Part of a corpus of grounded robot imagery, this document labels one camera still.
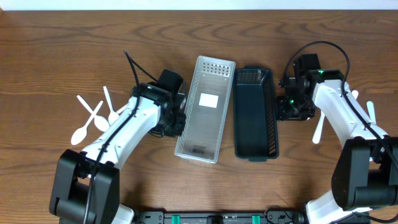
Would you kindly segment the white plastic fork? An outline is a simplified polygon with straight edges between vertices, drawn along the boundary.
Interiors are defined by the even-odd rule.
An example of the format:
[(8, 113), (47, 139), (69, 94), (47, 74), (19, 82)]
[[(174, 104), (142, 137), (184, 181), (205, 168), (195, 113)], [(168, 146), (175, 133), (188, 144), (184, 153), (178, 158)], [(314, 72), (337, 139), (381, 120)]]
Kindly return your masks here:
[(312, 142), (314, 144), (318, 144), (320, 142), (320, 139), (321, 139), (321, 136), (322, 136), (324, 120), (325, 120), (325, 114), (324, 114), (324, 112), (321, 111), (320, 119), (318, 121), (318, 124), (316, 126), (316, 129), (315, 129), (313, 137), (312, 137)]

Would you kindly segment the pink plastic fork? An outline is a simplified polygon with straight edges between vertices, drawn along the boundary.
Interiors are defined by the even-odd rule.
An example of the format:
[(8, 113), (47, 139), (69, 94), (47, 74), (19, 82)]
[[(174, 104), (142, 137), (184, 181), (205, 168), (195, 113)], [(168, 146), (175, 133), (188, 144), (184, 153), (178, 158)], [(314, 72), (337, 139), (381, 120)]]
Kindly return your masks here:
[(352, 94), (352, 96), (353, 96), (353, 98), (354, 98), (355, 100), (358, 99), (359, 92), (358, 92), (357, 90), (353, 90), (353, 91), (351, 92), (351, 94)]

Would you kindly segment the pale blue plastic fork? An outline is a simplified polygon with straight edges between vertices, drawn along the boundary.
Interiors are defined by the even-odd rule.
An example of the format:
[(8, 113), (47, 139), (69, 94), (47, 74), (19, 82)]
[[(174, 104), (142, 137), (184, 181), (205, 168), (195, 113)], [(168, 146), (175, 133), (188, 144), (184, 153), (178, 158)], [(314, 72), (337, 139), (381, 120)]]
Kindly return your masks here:
[(376, 114), (375, 114), (375, 108), (374, 108), (374, 103), (372, 101), (367, 101), (366, 102), (366, 107), (368, 109), (369, 117), (371, 119), (371, 122), (376, 124)]

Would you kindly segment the white plastic spoon under arm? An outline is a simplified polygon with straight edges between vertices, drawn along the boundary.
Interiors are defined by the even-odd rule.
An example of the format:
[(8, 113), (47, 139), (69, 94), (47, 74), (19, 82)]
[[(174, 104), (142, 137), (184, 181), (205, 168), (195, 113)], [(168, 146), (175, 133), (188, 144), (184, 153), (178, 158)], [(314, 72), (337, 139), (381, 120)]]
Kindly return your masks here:
[(127, 105), (122, 106), (120, 109), (118, 109), (116, 112), (117, 114), (121, 114), (125, 109), (126, 109)]

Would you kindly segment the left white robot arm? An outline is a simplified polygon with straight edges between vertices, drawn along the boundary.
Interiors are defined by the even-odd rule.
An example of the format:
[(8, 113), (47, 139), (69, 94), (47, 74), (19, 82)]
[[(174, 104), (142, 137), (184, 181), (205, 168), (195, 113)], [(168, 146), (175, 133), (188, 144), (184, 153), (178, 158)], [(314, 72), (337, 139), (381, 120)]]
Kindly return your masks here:
[(120, 171), (147, 133), (181, 135), (186, 98), (177, 86), (136, 86), (126, 109), (106, 132), (81, 152), (67, 149), (60, 156), (50, 213), (60, 223), (132, 223), (134, 210), (120, 202)]

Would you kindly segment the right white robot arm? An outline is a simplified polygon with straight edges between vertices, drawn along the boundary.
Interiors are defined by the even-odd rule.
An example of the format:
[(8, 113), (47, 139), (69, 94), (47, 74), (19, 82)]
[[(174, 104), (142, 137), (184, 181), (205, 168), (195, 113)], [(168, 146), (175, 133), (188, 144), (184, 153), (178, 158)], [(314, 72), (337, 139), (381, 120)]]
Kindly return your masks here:
[(305, 206), (308, 223), (333, 223), (363, 217), (380, 207), (397, 205), (397, 138), (366, 114), (338, 70), (300, 69), (284, 76), (281, 120), (306, 120), (320, 109), (341, 145), (331, 190)]

